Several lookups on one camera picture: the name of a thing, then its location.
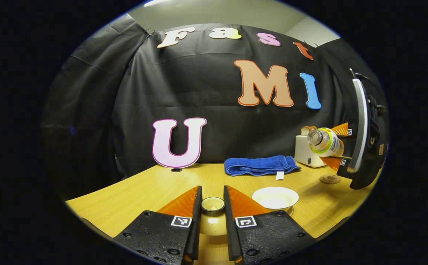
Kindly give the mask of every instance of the wooden table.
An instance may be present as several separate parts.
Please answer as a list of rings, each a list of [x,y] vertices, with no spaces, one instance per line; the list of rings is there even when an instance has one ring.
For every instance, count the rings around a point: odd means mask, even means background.
[[[330,230],[350,216],[368,196],[379,176],[366,188],[353,190],[351,180],[342,178],[337,184],[322,183],[319,177],[336,173],[328,166],[302,169],[289,173],[283,181],[276,176],[229,176],[224,164],[194,164],[180,172],[154,166],[128,179],[99,191],[67,201],[81,218],[86,218],[104,233],[115,237],[142,211],[157,211],[185,191],[202,186],[202,196],[223,198],[224,185],[230,185],[251,196],[259,188],[278,186],[299,194],[292,218],[314,238]],[[195,264],[233,265],[229,261],[226,236],[200,235],[199,260]]]

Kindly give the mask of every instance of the plastic bottle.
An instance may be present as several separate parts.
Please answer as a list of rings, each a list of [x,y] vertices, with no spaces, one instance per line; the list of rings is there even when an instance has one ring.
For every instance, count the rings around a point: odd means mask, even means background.
[[[342,156],[345,146],[335,132],[328,128],[312,130],[307,135],[312,152],[321,157]]]

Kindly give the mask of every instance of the coaster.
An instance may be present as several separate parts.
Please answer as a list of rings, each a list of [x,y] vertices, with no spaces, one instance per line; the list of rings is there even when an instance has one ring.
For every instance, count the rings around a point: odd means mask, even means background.
[[[320,177],[320,181],[326,184],[337,184],[338,182],[342,181],[342,177],[337,175],[323,175]]]

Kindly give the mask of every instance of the white bowl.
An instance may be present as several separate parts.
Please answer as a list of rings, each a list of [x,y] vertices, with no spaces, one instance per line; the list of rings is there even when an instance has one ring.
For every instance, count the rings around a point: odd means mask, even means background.
[[[299,200],[299,195],[290,188],[267,187],[255,191],[251,198],[272,212],[279,210],[288,212]]]

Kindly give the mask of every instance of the folded towel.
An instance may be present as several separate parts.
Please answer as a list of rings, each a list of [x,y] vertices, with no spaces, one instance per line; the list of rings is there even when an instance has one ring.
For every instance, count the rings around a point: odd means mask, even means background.
[[[264,176],[278,171],[289,173],[301,169],[291,156],[273,156],[271,158],[229,158],[224,162],[225,173],[231,176],[250,174]]]

